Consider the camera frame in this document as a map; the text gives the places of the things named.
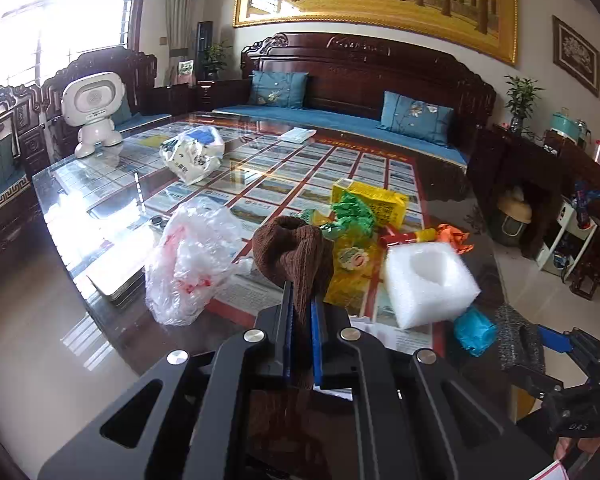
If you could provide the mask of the person's right hand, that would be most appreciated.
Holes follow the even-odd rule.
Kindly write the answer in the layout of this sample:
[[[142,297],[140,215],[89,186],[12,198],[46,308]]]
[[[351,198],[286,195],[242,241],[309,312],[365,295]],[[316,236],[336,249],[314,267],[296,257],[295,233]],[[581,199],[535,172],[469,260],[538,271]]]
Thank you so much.
[[[580,439],[559,437],[554,449],[554,460],[564,460],[573,448],[583,453],[594,454],[600,448],[600,436]]]

